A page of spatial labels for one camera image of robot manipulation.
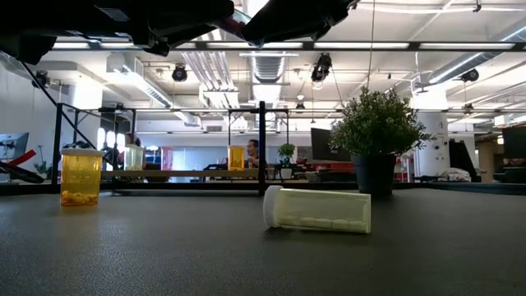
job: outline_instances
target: dark gray table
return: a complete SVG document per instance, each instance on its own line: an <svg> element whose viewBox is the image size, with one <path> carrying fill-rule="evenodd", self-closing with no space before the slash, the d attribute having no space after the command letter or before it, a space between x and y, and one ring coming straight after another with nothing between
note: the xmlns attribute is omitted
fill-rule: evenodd
<svg viewBox="0 0 526 296"><path fill-rule="evenodd" d="M526 295L526 197L412 189L372 234L269 231L257 197L0 197L1 295Z"/></svg>

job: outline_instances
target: computer monitor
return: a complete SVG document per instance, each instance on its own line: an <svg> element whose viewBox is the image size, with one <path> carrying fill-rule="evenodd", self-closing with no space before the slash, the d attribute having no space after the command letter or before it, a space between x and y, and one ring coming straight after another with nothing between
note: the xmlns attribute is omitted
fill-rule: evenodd
<svg viewBox="0 0 526 296"><path fill-rule="evenodd" d="M526 158L526 127L503 128L502 137L507 159Z"/></svg>
<svg viewBox="0 0 526 296"><path fill-rule="evenodd" d="M332 149L329 146L330 131L311 128L311 144L313 160L351 161L351 154L343 149Z"/></svg>
<svg viewBox="0 0 526 296"><path fill-rule="evenodd" d="M0 134L0 160L9 161L23 156L29 136L28 132Z"/></svg>

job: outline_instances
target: white pillar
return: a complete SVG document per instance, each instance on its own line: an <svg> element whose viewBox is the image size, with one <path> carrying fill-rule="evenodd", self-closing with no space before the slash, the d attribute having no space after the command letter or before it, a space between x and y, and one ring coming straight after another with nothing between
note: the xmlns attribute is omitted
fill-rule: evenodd
<svg viewBox="0 0 526 296"><path fill-rule="evenodd" d="M102 106L103 89L101 85L95 83L80 83L70 86L72 94L72 103L79 109L98 109ZM79 114L79 119L84 117L85 113ZM100 118L88 115L79 124L79 130L90 140L93 145L97 145L97 131L100 127Z"/></svg>
<svg viewBox="0 0 526 296"><path fill-rule="evenodd" d="M442 86L429 86L426 92L413 93L414 109L447 109L445 89ZM425 147L414 152L415 176L436 176L450 167L450 147L447 128L447 113L418 113L418 121L426 127L426 133L436 137L425 142Z"/></svg>
<svg viewBox="0 0 526 296"><path fill-rule="evenodd" d="M435 141L414 153L415 176L436 176L450 167L450 147L445 113L419 113L418 121L426 126L426 132L436 136Z"/></svg>

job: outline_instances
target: ceiling light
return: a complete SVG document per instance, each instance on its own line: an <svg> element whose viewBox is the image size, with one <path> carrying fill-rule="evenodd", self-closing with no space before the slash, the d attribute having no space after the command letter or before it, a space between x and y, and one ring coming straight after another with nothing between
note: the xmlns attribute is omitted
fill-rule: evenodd
<svg viewBox="0 0 526 296"><path fill-rule="evenodd" d="M112 42L112 43L102 43L100 47L103 49L130 49L137 47L132 42Z"/></svg>
<svg viewBox="0 0 526 296"><path fill-rule="evenodd" d="M374 49L406 49L407 42L373 42ZM369 49L371 42L316 42L315 49Z"/></svg>
<svg viewBox="0 0 526 296"><path fill-rule="evenodd" d="M422 43L420 49L511 49L511 43Z"/></svg>
<svg viewBox="0 0 526 296"><path fill-rule="evenodd" d="M193 113L227 113L228 109L179 109L184 112Z"/></svg>
<svg viewBox="0 0 526 296"><path fill-rule="evenodd" d="M137 135L163 135L168 132L136 132Z"/></svg>
<svg viewBox="0 0 526 296"><path fill-rule="evenodd" d="M167 113L171 112L170 109L136 109L137 112L141 113Z"/></svg>
<svg viewBox="0 0 526 296"><path fill-rule="evenodd" d="M323 88L323 81L313 81L312 82L313 90L321 90L322 88Z"/></svg>
<svg viewBox="0 0 526 296"><path fill-rule="evenodd" d="M90 46L86 42L57 42L53 49L89 49Z"/></svg>
<svg viewBox="0 0 526 296"><path fill-rule="evenodd" d="M298 57L297 53L266 53L266 52L251 52L251 53L240 53L242 58L258 58L258 57L269 57L269 58L295 58Z"/></svg>
<svg viewBox="0 0 526 296"><path fill-rule="evenodd" d="M196 44L193 42L186 42L185 44L181 44L176 47L176 49L194 49L196 47Z"/></svg>
<svg viewBox="0 0 526 296"><path fill-rule="evenodd" d="M300 49L302 42L271 42L263 45L263 49Z"/></svg>
<svg viewBox="0 0 526 296"><path fill-rule="evenodd" d="M254 48L247 42L209 42L206 46L210 49L230 49L230 48L241 48L249 49Z"/></svg>

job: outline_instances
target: black plant pot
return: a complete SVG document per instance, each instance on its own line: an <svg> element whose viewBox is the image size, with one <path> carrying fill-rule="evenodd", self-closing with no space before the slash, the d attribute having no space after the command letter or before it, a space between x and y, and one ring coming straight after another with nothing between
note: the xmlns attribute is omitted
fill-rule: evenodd
<svg viewBox="0 0 526 296"><path fill-rule="evenodd" d="M354 156L353 164L360 193L387 197L393 192L396 156Z"/></svg>

